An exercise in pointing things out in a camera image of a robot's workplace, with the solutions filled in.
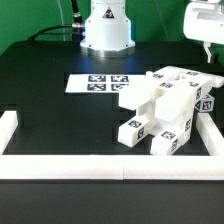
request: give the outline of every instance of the white cube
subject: white cube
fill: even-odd
[[[195,109],[199,112],[213,111],[215,98],[210,94],[205,95],[200,101],[195,104]]]

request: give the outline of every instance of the white frame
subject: white frame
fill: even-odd
[[[17,124],[16,111],[1,117],[5,142]],[[1,155],[0,179],[224,180],[224,157]]]

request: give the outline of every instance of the white block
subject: white block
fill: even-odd
[[[215,98],[210,94],[205,95],[200,101],[195,104],[195,109],[199,112],[213,111]]]
[[[0,155],[8,145],[17,125],[16,111],[5,111],[0,118]]]
[[[155,117],[173,122],[195,104],[194,93],[186,88],[177,88],[156,100]]]
[[[183,131],[169,126],[152,139],[152,155],[172,155],[182,145]]]
[[[155,118],[148,113],[133,117],[119,127],[118,142],[133,147],[149,134],[148,130],[155,126],[155,123]]]
[[[155,106],[156,106],[155,103],[147,102],[136,109],[136,115],[141,116],[146,112],[154,115],[155,114]]]
[[[132,83],[119,92],[119,106],[135,110],[151,100],[152,86],[148,82]]]
[[[208,113],[198,113],[196,127],[211,156],[224,156],[224,139]]]
[[[153,74],[147,72],[146,76],[150,77],[151,79],[162,79],[164,81],[172,81],[179,79],[179,70],[175,69],[174,67],[167,66],[154,72]]]
[[[179,73],[180,76],[183,78],[188,78],[188,79],[201,79],[202,77],[206,76],[207,78],[210,78],[210,82],[212,87],[214,88],[220,88],[221,86],[224,85],[224,77],[222,76],[217,76],[213,74],[208,74],[208,73],[203,73],[195,70],[189,70],[189,69],[184,69],[184,68],[179,68],[179,67],[174,67],[174,66],[167,66],[163,68],[163,71],[170,71],[169,73]]]

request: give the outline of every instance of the black and white pattern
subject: black and white pattern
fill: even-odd
[[[153,77],[154,78],[158,78],[158,79],[161,79],[164,75],[160,75],[160,74],[153,74]]]
[[[111,82],[129,82],[129,79],[127,75],[113,75]]]
[[[106,91],[106,84],[88,84],[88,91]]]
[[[192,87],[197,87],[199,84],[196,82],[189,82],[190,86]]]
[[[128,123],[128,125],[132,126],[133,128],[138,128],[142,125],[142,123],[132,120],[130,123]]]
[[[196,104],[195,104],[195,107],[200,110],[200,107],[201,107],[201,101],[198,101]]]
[[[167,138],[169,140],[173,139],[176,135],[171,133],[171,132],[168,132],[168,131],[165,131],[162,135],[162,137],[164,138]]]
[[[199,89],[197,90],[196,100],[199,99],[199,98],[201,97],[201,90],[202,90],[202,88],[199,88]]]
[[[88,78],[89,82],[106,82],[105,75],[90,75]]]
[[[209,99],[209,98],[211,97],[208,94],[203,97],[203,99]]]
[[[193,76],[196,76],[196,75],[198,75],[198,74],[199,74],[198,72],[192,72],[192,71],[187,72],[187,75],[193,75]]]
[[[211,110],[212,108],[212,101],[204,101],[202,103],[202,110]]]
[[[164,88],[171,88],[173,86],[173,84],[170,84],[170,83],[167,83],[167,82],[164,82],[162,83],[161,85],[159,85],[161,87],[164,87]]]
[[[173,142],[172,152],[177,148],[178,139]]]
[[[123,89],[125,86],[128,86],[128,84],[111,84],[111,90],[119,91],[119,90]]]
[[[138,131],[138,140],[140,138],[142,138],[144,136],[144,128],[141,128],[139,131]]]
[[[187,132],[190,128],[191,128],[191,119],[190,119],[189,121],[186,122],[186,125],[185,125],[185,132]]]

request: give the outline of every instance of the black cable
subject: black cable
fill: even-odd
[[[72,3],[72,9],[73,9],[73,20],[74,23],[82,23],[82,16],[79,12],[78,3],[76,0],[71,0]]]
[[[52,26],[52,27],[45,28],[45,29],[39,31],[38,33],[32,35],[31,37],[29,37],[27,40],[34,41],[38,36],[42,35],[43,33],[47,32],[47,31],[63,29],[63,28],[72,28],[72,24],[58,25],[58,26]]]

